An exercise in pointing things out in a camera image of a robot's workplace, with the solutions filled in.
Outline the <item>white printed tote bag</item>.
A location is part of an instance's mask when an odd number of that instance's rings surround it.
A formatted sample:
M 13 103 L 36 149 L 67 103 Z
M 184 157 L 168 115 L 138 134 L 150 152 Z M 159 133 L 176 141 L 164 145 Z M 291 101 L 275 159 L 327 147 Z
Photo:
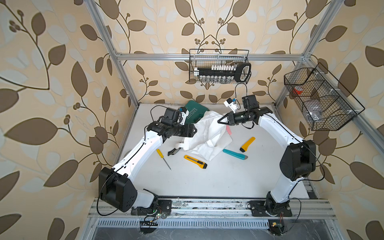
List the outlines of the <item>white printed tote bag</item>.
M 218 123 L 221 117 L 221 114 L 214 111 L 205 112 L 194 124 L 197 129 L 195 135 L 192 138 L 184 138 L 178 147 L 208 162 L 212 161 L 233 142 L 226 125 Z

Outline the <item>small yellow utility knife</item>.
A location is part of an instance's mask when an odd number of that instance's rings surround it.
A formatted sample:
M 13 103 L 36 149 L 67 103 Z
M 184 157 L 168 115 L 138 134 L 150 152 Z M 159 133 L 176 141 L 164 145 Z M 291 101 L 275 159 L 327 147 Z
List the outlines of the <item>small yellow utility knife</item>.
M 255 141 L 255 137 L 251 137 L 250 139 L 248 139 L 241 147 L 240 147 L 240 151 L 242 153 L 246 152 L 249 148 L 249 146 Z

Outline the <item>yellow black utility knife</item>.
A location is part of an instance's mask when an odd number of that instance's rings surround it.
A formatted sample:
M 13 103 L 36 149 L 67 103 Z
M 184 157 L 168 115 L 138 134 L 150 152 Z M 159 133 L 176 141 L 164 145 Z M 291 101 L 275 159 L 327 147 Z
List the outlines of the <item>yellow black utility knife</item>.
M 197 160 L 196 158 L 193 158 L 191 156 L 188 156 L 188 155 L 185 155 L 184 158 L 196 165 L 198 165 L 201 169 L 206 169 L 207 168 L 207 164 L 203 161 L 200 161 L 200 160 Z

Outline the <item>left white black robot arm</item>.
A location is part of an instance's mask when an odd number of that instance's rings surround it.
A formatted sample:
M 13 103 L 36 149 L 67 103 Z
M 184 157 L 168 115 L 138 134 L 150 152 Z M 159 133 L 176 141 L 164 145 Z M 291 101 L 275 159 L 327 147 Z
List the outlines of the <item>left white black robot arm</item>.
M 99 173 L 98 201 L 102 200 L 125 213 L 131 208 L 142 208 L 150 215 L 157 211 L 157 195 L 148 190 L 137 190 L 134 181 L 149 157 L 172 136 L 192 138 L 197 133 L 193 124 L 166 125 L 154 121 L 144 128 L 139 143 L 112 168 Z

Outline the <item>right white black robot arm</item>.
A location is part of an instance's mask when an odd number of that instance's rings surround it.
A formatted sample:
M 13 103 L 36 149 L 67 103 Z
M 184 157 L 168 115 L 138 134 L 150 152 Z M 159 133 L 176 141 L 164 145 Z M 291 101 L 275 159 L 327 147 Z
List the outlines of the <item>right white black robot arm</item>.
M 290 196 L 299 182 L 316 169 L 316 144 L 305 141 L 280 122 L 267 107 L 247 109 L 244 112 L 230 112 L 218 120 L 219 124 L 235 126 L 246 122 L 265 129 L 285 150 L 280 160 L 281 175 L 274 189 L 268 192 L 264 209 L 270 216 L 276 216 L 289 206 Z

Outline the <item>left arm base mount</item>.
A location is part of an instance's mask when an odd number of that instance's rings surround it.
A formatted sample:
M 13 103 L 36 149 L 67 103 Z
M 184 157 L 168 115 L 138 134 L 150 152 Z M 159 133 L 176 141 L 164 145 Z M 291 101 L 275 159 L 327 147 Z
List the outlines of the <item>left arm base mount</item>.
M 171 214 L 172 211 L 172 200 L 154 200 L 148 208 L 134 207 L 131 210 L 132 216 L 154 216 L 159 215 L 160 217 L 166 218 Z

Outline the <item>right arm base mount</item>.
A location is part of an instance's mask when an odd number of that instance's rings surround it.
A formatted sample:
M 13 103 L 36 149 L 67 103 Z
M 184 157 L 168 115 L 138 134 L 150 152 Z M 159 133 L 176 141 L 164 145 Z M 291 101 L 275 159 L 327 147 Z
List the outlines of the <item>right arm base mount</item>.
M 273 199 L 255 200 L 248 202 L 248 208 L 253 217 L 292 217 L 289 203 L 290 201 L 275 203 Z

